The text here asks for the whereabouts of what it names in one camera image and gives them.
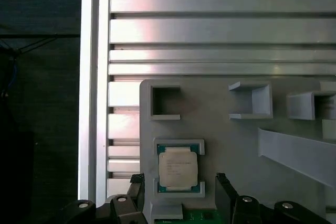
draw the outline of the gray plastic bracket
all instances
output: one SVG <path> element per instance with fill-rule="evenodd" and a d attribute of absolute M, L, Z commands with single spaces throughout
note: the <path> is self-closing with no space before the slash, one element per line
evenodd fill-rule
<path fill-rule="evenodd" d="M 291 119 L 336 119 L 336 91 L 288 94 L 287 108 Z"/>
<path fill-rule="evenodd" d="M 259 156 L 336 188 L 336 145 L 304 137 L 258 130 Z"/>
<path fill-rule="evenodd" d="M 229 91 L 245 92 L 246 103 L 251 102 L 251 113 L 230 113 L 230 119 L 272 119 L 272 89 L 269 82 L 243 81 L 229 86 Z"/>
<path fill-rule="evenodd" d="M 150 120 L 180 120 L 181 115 L 179 114 L 161 114 L 158 110 L 160 106 L 162 106 L 160 103 L 160 98 L 162 99 L 163 96 L 163 91 L 173 91 L 175 93 L 180 92 L 180 86 L 179 85 L 174 85 L 174 84 L 161 84 L 161 85 L 152 85 L 150 87 Z"/>

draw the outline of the bolt head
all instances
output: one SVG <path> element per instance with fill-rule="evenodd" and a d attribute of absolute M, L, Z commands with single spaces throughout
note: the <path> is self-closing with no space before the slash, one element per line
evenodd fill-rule
<path fill-rule="evenodd" d="M 245 202 L 252 202 L 252 199 L 250 197 L 244 197 L 243 201 L 245 201 Z"/>
<path fill-rule="evenodd" d="M 293 205 L 290 204 L 290 203 L 282 203 L 282 206 L 286 209 L 292 209 L 293 208 Z"/>
<path fill-rule="evenodd" d="M 120 197 L 120 198 L 118 198 L 118 201 L 119 201 L 119 202 L 124 202 L 124 201 L 126 201 L 126 198 L 124 198 L 124 197 Z"/>
<path fill-rule="evenodd" d="M 89 206 L 89 204 L 87 204 L 87 203 L 82 203 L 82 204 L 79 204 L 79 208 L 86 208 L 86 207 L 88 207 Z"/>

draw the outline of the metal surface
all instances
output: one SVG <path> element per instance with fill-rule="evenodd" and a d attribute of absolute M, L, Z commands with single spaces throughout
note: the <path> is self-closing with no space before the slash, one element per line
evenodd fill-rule
<path fill-rule="evenodd" d="M 114 44 L 336 42 L 336 19 L 333 18 L 113 19 L 110 26 L 110 42 Z"/>
<path fill-rule="evenodd" d="M 138 146 L 109 146 L 109 158 L 139 158 Z"/>
<path fill-rule="evenodd" d="M 259 156 L 336 189 L 336 145 L 259 129 Z"/>
<path fill-rule="evenodd" d="M 193 62 L 292 62 L 292 63 L 336 63 L 334 50 L 315 49 L 142 49 L 112 50 L 111 63 L 193 63 Z"/>
<path fill-rule="evenodd" d="M 99 206 L 128 184 L 140 81 L 335 75 L 335 13 L 335 0 L 82 0 L 79 197 Z"/>
<path fill-rule="evenodd" d="M 107 197 L 125 193 L 125 191 L 129 189 L 130 185 L 131 183 L 129 178 L 108 179 Z"/>
<path fill-rule="evenodd" d="M 97 8 L 98 1 L 82 0 L 79 130 L 78 198 L 96 199 L 96 92 L 97 92 Z"/>
<path fill-rule="evenodd" d="M 109 139 L 138 140 L 139 114 L 109 114 L 108 136 Z"/>
<path fill-rule="evenodd" d="M 113 13 L 138 12 L 331 13 L 336 0 L 111 0 Z"/>
<path fill-rule="evenodd" d="M 282 206 L 287 209 L 292 209 L 293 206 L 290 203 L 283 203 Z"/>
<path fill-rule="evenodd" d="M 140 161 L 138 159 L 110 159 L 108 171 L 112 173 L 140 173 Z"/>
<path fill-rule="evenodd" d="M 139 106 L 140 82 L 109 82 L 109 106 Z"/>
<path fill-rule="evenodd" d="M 330 75 L 334 63 L 149 63 L 109 64 L 111 75 Z"/>
<path fill-rule="evenodd" d="M 98 67 L 97 67 L 97 146 L 96 204 L 104 204 L 107 192 L 107 117 L 109 0 L 99 0 Z"/>

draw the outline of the black cable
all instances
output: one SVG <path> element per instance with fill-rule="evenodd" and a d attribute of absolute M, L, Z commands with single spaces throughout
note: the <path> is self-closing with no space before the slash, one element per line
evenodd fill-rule
<path fill-rule="evenodd" d="M 2 41 L 3 42 L 3 44 L 5 44 L 6 46 L 7 46 L 7 48 L 8 49 L 11 49 L 12 47 L 9 45 L 9 44 L 7 44 L 3 39 L 0 39 L 0 41 Z"/>
<path fill-rule="evenodd" d="M 0 34 L 3 39 L 80 38 L 80 34 Z"/>
<path fill-rule="evenodd" d="M 42 43 L 41 45 L 38 45 L 38 46 L 36 46 L 36 47 L 33 47 L 33 48 L 31 48 L 31 49 L 29 49 L 29 50 L 27 50 L 27 51 L 21 52 L 20 55 L 26 54 L 26 53 L 28 53 L 28 52 L 30 52 L 30 51 L 33 51 L 33 50 L 35 50 L 35 49 L 37 49 L 37 48 L 40 48 L 40 47 L 42 47 L 42 46 L 44 46 L 44 45 L 46 45 L 46 44 L 48 44 L 48 43 L 50 43 L 50 42 L 55 41 L 56 39 L 58 39 L 58 38 L 50 39 L 49 41 L 47 41 L 47 42 L 45 42 L 45 43 Z"/>
<path fill-rule="evenodd" d="M 36 44 L 41 43 L 41 42 L 43 42 L 43 41 L 46 41 L 47 39 L 48 39 L 48 38 L 40 39 L 40 40 L 38 40 L 37 42 L 34 42 L 34 43 L 31 43 L 31 44 L 29 44 L 29 45 L 27 45 L 27 46 L 21 47 L 21 48 L 19 48 L 18 50 L 21 51 L 22 49 L 25 49 L 25 48 L 27 48 L 27 47 L 31 47 L 31 46 L 33 46 L 33 45 L 36 45 Z"/>

